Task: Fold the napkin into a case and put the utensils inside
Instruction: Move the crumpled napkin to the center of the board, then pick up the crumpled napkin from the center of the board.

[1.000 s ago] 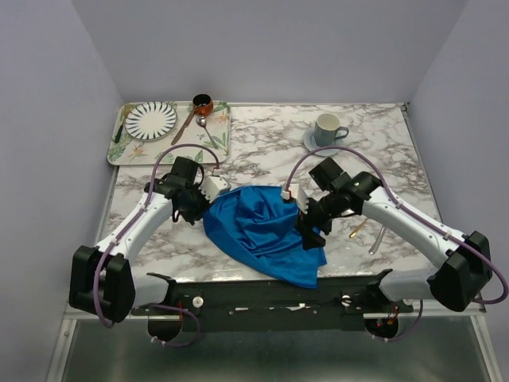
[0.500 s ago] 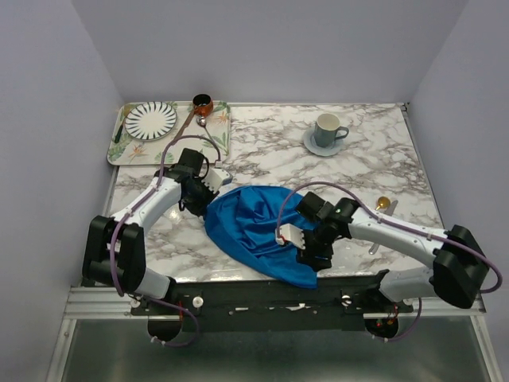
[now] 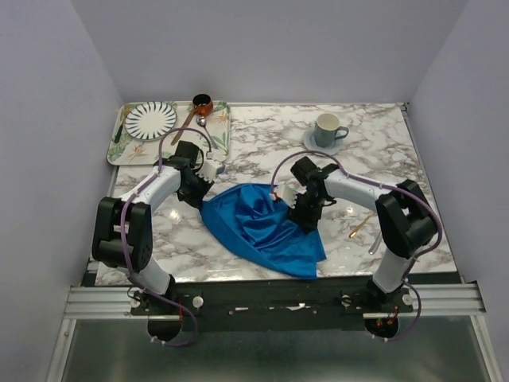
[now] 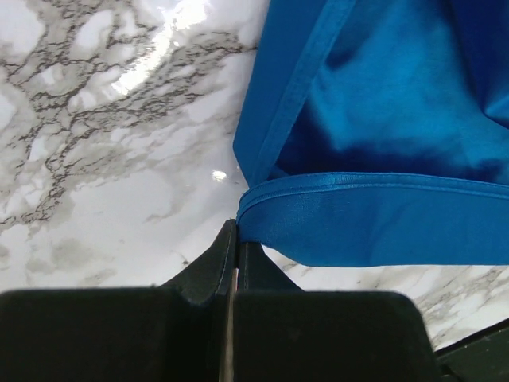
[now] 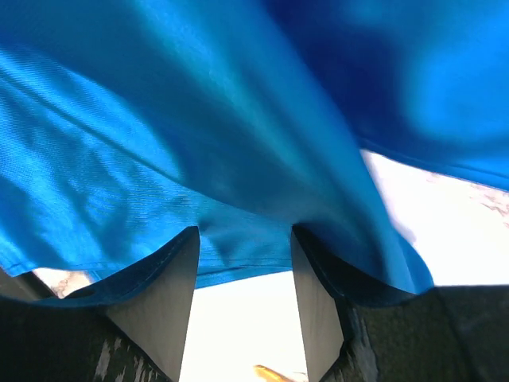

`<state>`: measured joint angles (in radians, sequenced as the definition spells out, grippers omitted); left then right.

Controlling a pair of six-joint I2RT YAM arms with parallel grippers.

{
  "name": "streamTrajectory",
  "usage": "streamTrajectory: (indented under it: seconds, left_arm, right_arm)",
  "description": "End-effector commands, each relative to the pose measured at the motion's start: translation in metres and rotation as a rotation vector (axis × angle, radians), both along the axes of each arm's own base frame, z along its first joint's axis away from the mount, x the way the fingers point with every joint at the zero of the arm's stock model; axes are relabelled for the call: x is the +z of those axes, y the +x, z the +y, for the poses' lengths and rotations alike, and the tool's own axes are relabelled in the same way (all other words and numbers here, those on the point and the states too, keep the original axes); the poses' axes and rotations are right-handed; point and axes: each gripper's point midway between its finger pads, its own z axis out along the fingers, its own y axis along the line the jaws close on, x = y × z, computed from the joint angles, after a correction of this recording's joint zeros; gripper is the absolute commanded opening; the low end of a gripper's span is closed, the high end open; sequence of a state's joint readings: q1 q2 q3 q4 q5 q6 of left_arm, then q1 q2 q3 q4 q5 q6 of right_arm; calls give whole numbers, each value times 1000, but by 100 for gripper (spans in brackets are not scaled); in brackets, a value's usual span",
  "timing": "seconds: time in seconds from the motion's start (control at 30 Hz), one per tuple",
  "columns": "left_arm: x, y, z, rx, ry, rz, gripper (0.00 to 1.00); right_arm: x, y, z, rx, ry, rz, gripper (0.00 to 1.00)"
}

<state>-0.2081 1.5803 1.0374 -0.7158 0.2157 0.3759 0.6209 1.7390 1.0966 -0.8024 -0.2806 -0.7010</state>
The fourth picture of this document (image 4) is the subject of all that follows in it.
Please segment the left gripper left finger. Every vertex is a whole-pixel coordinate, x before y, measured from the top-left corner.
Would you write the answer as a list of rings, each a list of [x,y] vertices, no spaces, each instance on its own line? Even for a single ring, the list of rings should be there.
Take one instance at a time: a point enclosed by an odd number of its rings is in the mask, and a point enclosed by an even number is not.
[[[217,381],[236,226],[160,286],[1,295],[4,381]]]

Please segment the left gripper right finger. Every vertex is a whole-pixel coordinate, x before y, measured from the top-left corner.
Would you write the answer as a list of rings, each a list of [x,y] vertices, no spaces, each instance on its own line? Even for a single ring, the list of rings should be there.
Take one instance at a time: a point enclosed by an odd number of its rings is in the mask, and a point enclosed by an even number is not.
[[[260,244],[239,249],[236,381],[439,381],[422,316],[404,295],[304,291]]]

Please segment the blue satin napkin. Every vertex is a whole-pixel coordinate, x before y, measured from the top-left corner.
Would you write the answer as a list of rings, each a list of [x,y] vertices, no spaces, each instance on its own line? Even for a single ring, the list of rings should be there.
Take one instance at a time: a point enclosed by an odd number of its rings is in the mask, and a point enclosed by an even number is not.
[[[243,242],[507,264],[507,2],[272,1],[233,148]]]

